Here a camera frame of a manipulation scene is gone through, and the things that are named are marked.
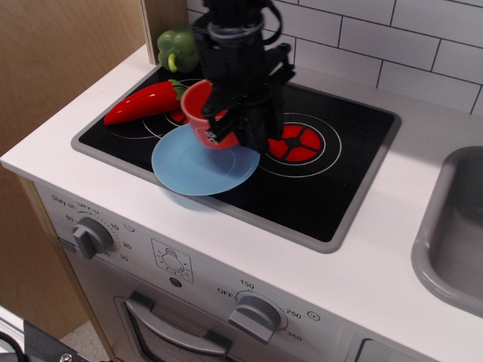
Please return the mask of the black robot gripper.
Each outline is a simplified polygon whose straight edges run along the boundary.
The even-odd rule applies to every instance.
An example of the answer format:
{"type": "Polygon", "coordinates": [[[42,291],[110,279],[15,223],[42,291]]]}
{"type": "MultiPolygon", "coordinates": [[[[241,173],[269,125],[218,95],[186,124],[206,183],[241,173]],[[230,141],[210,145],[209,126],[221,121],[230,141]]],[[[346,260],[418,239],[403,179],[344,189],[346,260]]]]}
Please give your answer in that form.
{"type": "Polygon", "coordinates": [[[263,97],[271,87],[288,82],[294,65],[288,59],[289,44],[265,49],[270,40],[262,35],[264,25],[263,18],[227,27],[199,18],[192,25],[203,75],[212,84],[202,108],[211,143],[221,143],[233,133],[241,146],[268,151],[269,140],[281,137],[283,96],[253,97],[263,97]]]}

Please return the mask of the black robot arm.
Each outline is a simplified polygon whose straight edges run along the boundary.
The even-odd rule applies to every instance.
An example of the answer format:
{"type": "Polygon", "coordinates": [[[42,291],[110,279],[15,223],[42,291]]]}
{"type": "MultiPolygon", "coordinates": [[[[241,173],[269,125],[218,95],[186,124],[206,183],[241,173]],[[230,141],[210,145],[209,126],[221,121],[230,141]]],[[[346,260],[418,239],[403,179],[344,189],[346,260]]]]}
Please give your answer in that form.
{"type": "Polygon", "coordinates": [[[262,34],[263,9],[277,20],[271,1],[205,1],[208,12],[192,25],[203,76],[212,91],[202,106],[208,120],[202,139],[219,146],[234,136],[241,146],[259,153],[283,132],[283,87],[294,77],[291,46],[275,45],[281,35],[262,34]]]}

